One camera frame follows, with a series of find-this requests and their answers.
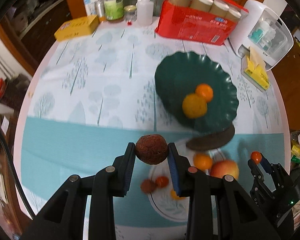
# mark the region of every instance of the white appliance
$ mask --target white appliance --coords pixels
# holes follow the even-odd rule
[[[280,17],[263,3],[248,0],[244,7],[249,14],[239,21],[229,41],[239,57],[253,47],[266,62],[268,71],[292,48],[292,35]]]

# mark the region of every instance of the green plate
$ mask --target green plate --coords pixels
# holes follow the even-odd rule
[[[155,89],[165,109],[186,127],[211,134],[227,129],[237,116],[239,101],[236,87],[221,65],[206,55],[176,52],[165,57],[158,65],[154,79]],[[201,83],[212,87],[213,100],[208,103],[204,116],[189,119],[183,114],[182,101]]]

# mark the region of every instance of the screw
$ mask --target screw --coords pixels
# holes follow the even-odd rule
[[[225,180],[228,182],[231,182],[231,181],[233,181],[233,177],[231,175],[226,175]]]
[[[70,178],[69,178],[69,180],[70,180],[71,182],[75,182],[75,181],[77,181],[78,179],[79,179],[79,176],[78,176],[78,175],[71,175]]]
[[[106,167],[106,172],[114,172],[115,171],[115,167],[114,166],[108,166]]]
[[[198,171],[198,169],[196,167],[191,166],[191,167],[188,168],[188,171],[190,173],[196,173]]]

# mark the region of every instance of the apple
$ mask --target apple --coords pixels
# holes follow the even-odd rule
[[[213,164],[210,176],[222,179],[225,175],[231,175],[235,179],[239,178],[239,168],[236,162],[225,160]]]

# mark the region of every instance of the red package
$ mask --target red package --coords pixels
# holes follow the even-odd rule
[[[248,10],[231,0],[222,0],[240,11],[241,18]],[[173,5],[164,0],[156,32],[163,37],[222,45],[237,23],[209,12]]]

